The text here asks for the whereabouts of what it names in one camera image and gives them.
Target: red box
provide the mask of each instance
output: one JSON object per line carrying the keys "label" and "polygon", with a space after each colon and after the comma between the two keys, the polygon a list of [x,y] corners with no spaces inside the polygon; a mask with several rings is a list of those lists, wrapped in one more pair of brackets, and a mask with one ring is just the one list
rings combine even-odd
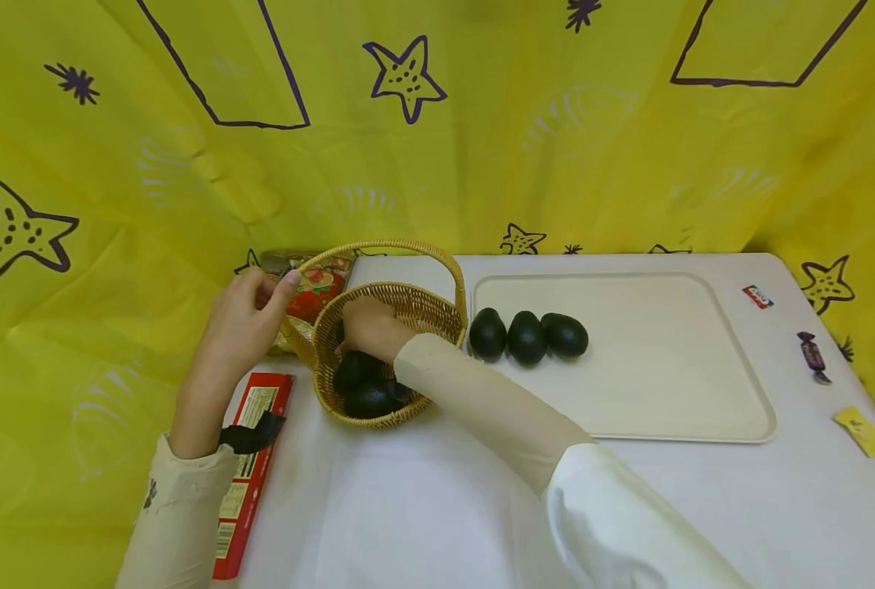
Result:
{"label": "red box", "polygon": [[[293,386],[294,377],[290,374],[252,372],[232,425],[253,428],[264,411],[283,416],[287,412],[287,402]],[[271,445],[261,452],[240,457],[231,489],[222,500],[212,578],[228,579],[238,576],[241,557],[245,555],[248,535],[251,534],[258,501],[267,481],[268,467],[273,456],[274,446]]]}

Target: yellow backdrop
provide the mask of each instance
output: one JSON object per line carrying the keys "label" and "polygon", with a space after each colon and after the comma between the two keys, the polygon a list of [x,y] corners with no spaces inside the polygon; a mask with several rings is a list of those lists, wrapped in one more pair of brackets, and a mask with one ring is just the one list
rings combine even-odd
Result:
{"label": "yellow backdrop", "polygon": [[769,250],[875,398],[875,0],[0,0],[0,587],[113,582],[249,249],[386,236]]}

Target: beige sleeve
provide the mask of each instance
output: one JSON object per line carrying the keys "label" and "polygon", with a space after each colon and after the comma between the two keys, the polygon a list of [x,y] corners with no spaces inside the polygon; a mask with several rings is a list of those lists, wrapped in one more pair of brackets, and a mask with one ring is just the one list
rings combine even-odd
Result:
{"label": "beige sleeve", "polygon": [[463,423],[538,495],[567,448],[593,441],[568,417],[437,335],[409,341],[395,358],[395,376]]}
{"label": "beige sleeve", "polygon": [[218,513],[238,456],[222,445],[195,460],[159,436],[149,489],[123,558],[117,589],[196,589],[212,582]]}

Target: avocado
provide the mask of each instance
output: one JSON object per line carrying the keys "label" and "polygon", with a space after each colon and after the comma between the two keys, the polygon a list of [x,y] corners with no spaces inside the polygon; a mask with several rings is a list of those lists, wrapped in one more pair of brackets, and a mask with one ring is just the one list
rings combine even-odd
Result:
{"label": "avocado", "polygon": [[542,316],[545,341],[562,358],[577,358],[588,349],[588,332],[575,317],[546,312]]}
{"label": "avocado", "polygon": [[382,370],[382,362],[362,352],[346,352],[333,373],[333,390],[346,395]]}
{"label": "avocado", "polygon": [[509,324],[506,336],[509,352],[519,364],[531,366],[545,356],[549,344],[545,342],[545,331],[532,311],[519,311]]}
{"label": "avocado", "polygon": [[506,326],[493,308],[482,309],[470,325],[470,349],[474,355],[495,362],[506,349]]}
{"label": "avocado", "polygon": [[357,420],[373,420],[398,411],[411,400],[411,392],[395,379],[374,378],[366,380],[357,389],[346,395],[343,410]]}

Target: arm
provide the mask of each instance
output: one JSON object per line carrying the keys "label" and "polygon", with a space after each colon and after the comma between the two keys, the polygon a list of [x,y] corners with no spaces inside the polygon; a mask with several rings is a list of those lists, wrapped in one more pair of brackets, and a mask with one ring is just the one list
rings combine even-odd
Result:
{"label": "arm", "polygon": [[218,445],[235,384],[274,343],[300,275],[277,283],[251,268],[214,300],[209,324],[161,436],[118,589],[208,587],[222,497],[238,458]]}
{"label": "arm", "polygon": [[395,366],[402,384],[448,411],[541,495],[568,447],[591,436],[522,386],[437,335],[416,334],[375,299],[343,309],[347,345]]}
{"label": "arm", "polygon": [[389,309],[347,304],[347,344],[393,363],[403,384],[460,420],[542,495],[579,587],[749,589],[683,515],[578,425],[451,343],[415,334]]}

